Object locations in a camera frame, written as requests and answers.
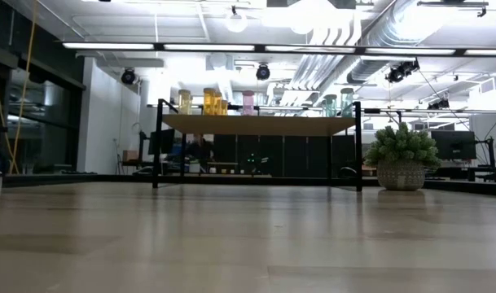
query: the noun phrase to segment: ductwork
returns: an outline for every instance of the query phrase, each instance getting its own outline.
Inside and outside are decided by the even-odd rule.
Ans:
[[[444,7],[418,7],[419,0],[397,0],[385,12],[376,25],[360,41],[361,46],[417,46],[424,39],[435,33],[446,21]],[[362,60],[359,57],[346,56],[336,67],[335,82],[362,84],[375,72],[386,66],[385,60]],[[346,80],[342,74],[352,68]]]

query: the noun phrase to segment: wooden tabletop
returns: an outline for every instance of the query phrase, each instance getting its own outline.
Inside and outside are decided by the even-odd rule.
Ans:
[[[182,133],[330,136],[355,125],[354,118],[281,116],[163,115],[163,122]]]

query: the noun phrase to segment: computer monitor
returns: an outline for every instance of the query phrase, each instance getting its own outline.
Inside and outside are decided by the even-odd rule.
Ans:
[[[472,131],[431,131],[441,160],[476,159],[476,136]]]
[[[160,132],[160,153],[161,154],[171,154],[173,149],[173,137],[175,136],[175,129],[166,129]],[[154,154],[154,143],[156,141],[156,133],[150,133],[150,145],[148,146],[148,154]]]

